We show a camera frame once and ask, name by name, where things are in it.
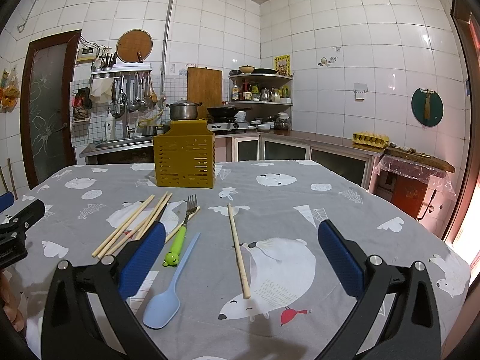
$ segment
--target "spoon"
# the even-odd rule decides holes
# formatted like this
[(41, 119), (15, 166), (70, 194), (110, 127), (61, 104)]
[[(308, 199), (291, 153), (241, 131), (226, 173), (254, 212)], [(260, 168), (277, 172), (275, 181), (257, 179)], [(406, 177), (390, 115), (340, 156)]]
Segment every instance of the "spoon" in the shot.
[(184, 255), (178, 264), (172, 281), (165, 292), (155, 295), (147, 304), (145, 312), (143, 313), (143, 324), (151, 329), (161, 329), (175, 316), (180, 308), (180, 299), (175, 292), (175, 286), (177, 280), (182, 273), (191, 250), (194, 248), (195, 243), (200, 237), (200, 233), (195, 234), (195, 237), (190, 241), (190, 245), (185, 251)]

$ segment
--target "silver bolt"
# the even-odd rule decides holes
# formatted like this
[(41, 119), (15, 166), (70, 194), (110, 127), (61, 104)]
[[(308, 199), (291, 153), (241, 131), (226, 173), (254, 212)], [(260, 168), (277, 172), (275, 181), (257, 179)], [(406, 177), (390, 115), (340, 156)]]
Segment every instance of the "silver bolt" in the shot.
[(421, 261), (417, 261), (415, 262), (414, 267), (417, 271), (423, 271), (425, 269), (425, 264)]
[(67, 269), (67, 267), (68, 267), (68, 261), (65, 260), (65, 259), (63, 259), (62, 261), (60, 261), (60, 262), (58, 263), (57, 267), (58, 267), (58, 269), (62, 269), (62, 270)]
[(105, 266), (110, 266), (111, 264), (113, 264), (114, 261), (115, 257), (113, 257), (111, 254), (102, 258), (102, 264), (104, 264)]
[(379, 266), (381, 263), (383, 263), (383, 260), (380, 256), (373, 255), (373, 256), (370, 257), (370, 262), (374, 266)]

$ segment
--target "electrical box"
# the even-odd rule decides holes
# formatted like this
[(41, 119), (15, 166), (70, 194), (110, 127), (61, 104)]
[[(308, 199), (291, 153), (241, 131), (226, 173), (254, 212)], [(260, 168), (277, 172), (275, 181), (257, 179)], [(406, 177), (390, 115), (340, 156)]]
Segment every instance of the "electrical box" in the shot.
[(88, 47), (78, 50), (77, 63), (93, 62), (97, 59), (97, 48)]

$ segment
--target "stainless steel sink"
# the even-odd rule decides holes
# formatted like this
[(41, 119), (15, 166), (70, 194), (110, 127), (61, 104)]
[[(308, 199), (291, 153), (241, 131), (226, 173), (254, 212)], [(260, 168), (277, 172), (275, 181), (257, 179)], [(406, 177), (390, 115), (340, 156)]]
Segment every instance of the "stainless steel sink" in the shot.
[(152, 137), (135, 137), (135, 138), (125, 138), (125, 139), (117, 139), (111, 140), (109, 142), (99, 143), (95, 145), (95, 149), (105, 149), (109, 147), (120, 147), (120, 146), (129, 146), (136, 143), (143, 143), (151, 141)]

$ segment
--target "fork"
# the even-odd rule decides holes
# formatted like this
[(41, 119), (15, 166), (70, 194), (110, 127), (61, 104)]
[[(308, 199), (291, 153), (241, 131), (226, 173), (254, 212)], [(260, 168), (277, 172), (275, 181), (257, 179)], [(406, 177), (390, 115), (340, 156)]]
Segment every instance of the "fork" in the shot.
[(197, 211), (197, 195), (191, 195), (187, 199), (187, 211), (185, 214), (185, 220), (182, 226), (178, 229), (178, 233), (173, 240), (170, 251), (165, 255), (163, 266), (177, 266), (180, 262), (180, 252), (182, 251), (183, 240), (185, 239), (185, 233), (187, 232), (187, 222), (191, 214)]

